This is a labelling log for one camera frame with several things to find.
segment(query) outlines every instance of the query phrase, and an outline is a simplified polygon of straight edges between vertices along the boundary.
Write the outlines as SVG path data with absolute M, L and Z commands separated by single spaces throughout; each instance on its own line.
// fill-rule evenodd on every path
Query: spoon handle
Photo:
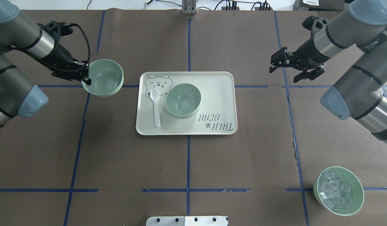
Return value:
M 153 101 L 153 116 L 155 119 L 155 127 L 160 127 L 160 116 L 156 101 Z

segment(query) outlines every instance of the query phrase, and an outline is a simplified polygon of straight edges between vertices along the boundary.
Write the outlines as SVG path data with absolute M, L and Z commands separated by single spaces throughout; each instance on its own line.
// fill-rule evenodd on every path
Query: blue joint cap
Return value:
M 351 116 L 346 102 L 334 86 L 330 86 L 328 91 L 320 98 L 320 104 L 341 120 Z
M 387 24 L 387 0 L 356 0 L 348 6 L 348 12 L 366 24 Z
M 17 6 L 8 0 L 0 0 L 0 24 L 15 19 L 20 13 Z
M 34 113 L 38 112 L 47 103 L 48 97 L 37 85 L 35 85 L 29 91 L 22 104 L 20 105 L 18 115 L 26 119 L 32 116 Z

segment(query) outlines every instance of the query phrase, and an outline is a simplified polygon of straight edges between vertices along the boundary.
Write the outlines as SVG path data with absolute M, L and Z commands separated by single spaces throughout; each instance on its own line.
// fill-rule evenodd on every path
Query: light green bowl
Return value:
M 96 96 L 107 97 L 116 94 L 123 84 L 123 71 L 114 60 L 100 59 L 89 64 L 91 85 L 82 82 L 84 89 Z
M 200 107 L 199 89 L 188 83 L 173 87 L 166 96 L 166 108 L 173 116 L 187 118 L 193 116 Z
M 324 177 L 323 175 L 328 170 L 338 175 L 338 181 L 340 181 L 340 186 L 347 185 L 351 187 L 350 192 L 342 191 L 346 194 L 345 196 L 347 196 L 348 199 L 351 200 L 351 204 L 348 205 L 348 207 L 339 208 L 338 205 L 329 205 L 329 207 L 327 206 L 329 202 L 325 194 L 326 189 L 322 188 L 321 186 L 318 187 L 318 183 L 320 183 L 320 185 L 326 183 L 323 182 L 323 180 L 326 179 L 326 177 Z M 356 214 L 361 209 L 364 203 L 364 191 L 360 181 L 352 172 L 340 166 L 328 167 L 327 169 L 323 170 L 322 173 L 320 173 L 318 179 L 314 182 L 314 194 L 318 202 L 324 208 L 339 216 L 351 216 Z M 338 202 L 339 198 L 336 197 L 336 199 L 333 200 L 334 202 Z

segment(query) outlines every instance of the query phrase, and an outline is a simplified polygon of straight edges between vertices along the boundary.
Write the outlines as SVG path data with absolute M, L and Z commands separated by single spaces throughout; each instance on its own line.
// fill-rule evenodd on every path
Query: bowl rim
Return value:
M 317 180 L 314 182 L 314 195 L 316 197 L 316 199 L 318 200 L 319 204 L 321 204 L 325 209 L 328 209 L 330 212 L 336 214 L 336 215 L 339 215 L 339 216 L 352 216 L 354 214 L 356 214 L 357 212 L 359 212 L 359 210 L 362 208 L 363 204 L 364 204 L 364 199 L 365 199 L 365 195 L 364 195 L 364 190 L 362 190 L 362 202 L 361 202 L 361 205 L 360 205 L 360 208 L 357 209 L 357 211 L 353 212 L 353 213 L 348 213 L 348 214 L 342 214 L 342 213 L 336 213 L 334 212 L 333 210 L 329 209 L 323 202 L 322 202 L 322 199 L 320 198 L 319 196 L 319 190 L 318 190 L 318 181 L 320 179 L 320 176 L 328 169 L 332 169 L 332 168 L 340 168 L 340 169 L 343 169 L 343 170 L 346 170 L 348 171 L 351 175 L 354 176 L 354 178 L 356 179 L 356 182 L 360 184 L 360 186 L 362 187 L 362 184 L 360 182 L 360 180 L 358 179 L 358 177 L 356 175 L 354 175 L 353 172 L 351 172 L 350 170 L 344 168 L 344 167 L 341 167 L 341 166 L 330 166 L 326 169 L 324 169 L 317 177 Z
M 195 110 L 189 112 L 188 114 L 182 115 L 182 116 L 181 116 L 181 115 L 177 115 L 177 114 L 173 114 L 173 113 L 168 109 L 168 107 L 167 107 L 167 97 L 169 96 L 169 93 L 170 93 L 175 87 L 178 87 L 178 86 L 181 86 L 181 85 L 189 85 L 189 86 L 195 87 L 195 89 L 198 91 L 199 97 L 200 97 L 200 99 L 199 99 L 199 104 L 198 104 L 198 106 L 195 108 Z M 165 106 L 166 106 L 167 111 L 168 111 L 170 114 L 172 114 L 173 116 L 178 117 L 178 118 L 188 118 L 188 117 L 191 117 L 191 116 L 193 116 L 194 114 L 196 114 L 196 113 L 199 111 L 199 108 L 200 108 L 200 106 L 201 106 L 201 104 L 202 104 L 202 93 L 200 92 L 200 90 L 198 89 L 198 87 L 195 86 L 195 85 L 193 85 L 193 84 L 191 84 L 191 83 L 181 83 L 181 84 L 176 85 L 175 87 L 172 87 L 172 89 L 169 90 L 169 92 L 167 93 L 166 98 L 165 98 L 165 100 L 164 100 L 164 104 L 165 104 Z
M 116 61 L 111 60 L 111 59 L 98 59 L 98 60 L 95 60 L 95 61 L 89 63 L 89 67 L 90 67 L 90 65 L 92 65 L 93 63 L 95 63 L 95 62 L 97 62 L 97 61 L 102 61 L 102 60 L 105 60 L 105 61 L 112 61 L 112 62 L 116 63 L 116 64 L 119 66 L 119 68 L 121 69 L 121 75 L 122 75 L 121 81 L 120 81 L 119 85 L 118 85 L 114 90 L 112 90 L 111 92 L 104 93 L 104 94 L 95 94 L 95 93 L 92 93 L 92 92 L 89 90 L 89 85 L 87 85 L 87 84 L 84 83 L 83 81 L 81 81 L 81 83 L 82 83 L 82 86 L 84 87 L 84 90 L 86 90 L 86 91 L 87 91 L 88 93 L 90 93 L 90 94 L 93 94 L 93 95 L 95 95 L 95 96 L 101 96 L 101 97 L 112 96 L 112 95 L 116 94 L 116 93 L 121 89 L 121 87 L 122 87 L 122 85 L 123 85 L 123 70 L 122 70 L 122 67 L 120 66 L 119 63 L 117 63 Z

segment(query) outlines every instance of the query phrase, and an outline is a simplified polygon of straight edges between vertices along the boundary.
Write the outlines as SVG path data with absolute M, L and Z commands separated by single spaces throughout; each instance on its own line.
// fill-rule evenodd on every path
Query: cartoon bear face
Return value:
M 145 82 L 146 86 L 146 97 L 150 98 L 150 90 L 152 88 L 156 88 L 157 92 L 159 93 L 159 96 L 165 97 L 167 93 L 170 91 L 172 86 L 172 79 L 170 77 L 163 77 L 163 76 L 155 76 L 155 77 L 148 77 Z

